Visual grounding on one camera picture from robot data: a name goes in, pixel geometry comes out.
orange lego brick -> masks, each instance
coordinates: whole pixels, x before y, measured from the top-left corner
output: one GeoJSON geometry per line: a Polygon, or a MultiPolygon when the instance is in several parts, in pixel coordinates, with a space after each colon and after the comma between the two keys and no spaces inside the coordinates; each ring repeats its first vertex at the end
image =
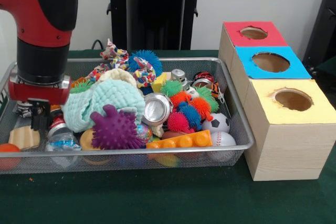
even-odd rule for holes
{"type": "Polygon", "coordinates": [[[211,134],[209,130],[200,131],[183,136],[176,136],[165,140],[147,143],[146,148],[189,148],[212,146],[211,134]]]}

purple spiky ball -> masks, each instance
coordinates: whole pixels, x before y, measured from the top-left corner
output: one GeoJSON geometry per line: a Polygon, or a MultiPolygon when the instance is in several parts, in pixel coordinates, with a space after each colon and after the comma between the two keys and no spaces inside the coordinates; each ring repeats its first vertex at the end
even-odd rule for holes
{"type": "Polygon", "coordinates": [[[90,115],[96,124],[92,146],[102,150],[139,149],[142,141],[137,137],[135,115],[118,112],[112,105],[105,105],[103,109],[106,116],[98,112],[90,115]]]}

baseball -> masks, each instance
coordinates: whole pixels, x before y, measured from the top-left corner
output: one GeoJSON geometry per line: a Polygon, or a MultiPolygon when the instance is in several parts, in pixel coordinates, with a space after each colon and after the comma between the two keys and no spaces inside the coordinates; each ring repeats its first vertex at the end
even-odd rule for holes
{"type": "MultiPolygon", "coordinates": [[[[236,145],[234,138],[226,132],[215,132],[211,134],[213,146],[233,146],[236,145]]],[[[227,162],[231,160],[235,151],[207,152],[208,156],[217,162],[227,162]]]]}

soccer ball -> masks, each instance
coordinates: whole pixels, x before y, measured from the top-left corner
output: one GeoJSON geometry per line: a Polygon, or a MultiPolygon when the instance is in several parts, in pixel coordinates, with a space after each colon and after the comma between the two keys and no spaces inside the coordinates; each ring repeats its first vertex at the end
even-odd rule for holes
{"type": "Polygon", "coordinates": [[[202,124],[202,130],[210,130],[211,134],[215,132],[226,132],[228,133],[230,130],[230,122],[229,119],[223,115],[222,113],[213,113],[212,121],[205,120],[202,124]]]}

black cable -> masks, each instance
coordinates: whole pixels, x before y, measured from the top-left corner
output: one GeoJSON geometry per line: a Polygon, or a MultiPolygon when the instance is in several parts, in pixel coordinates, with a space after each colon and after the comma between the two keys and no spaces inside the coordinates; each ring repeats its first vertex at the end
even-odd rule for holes
{"type": "Polygon", "coordinates": [[[104,50],[102,42],[101,42],[100,40],[98,40],[98,39],[96,39],[96,40],[94,41],[94,43],[93,43],[91,49],[94,50],[94,47],[96,46],[97,43],[99,43],[101,50],[104,50]]]}

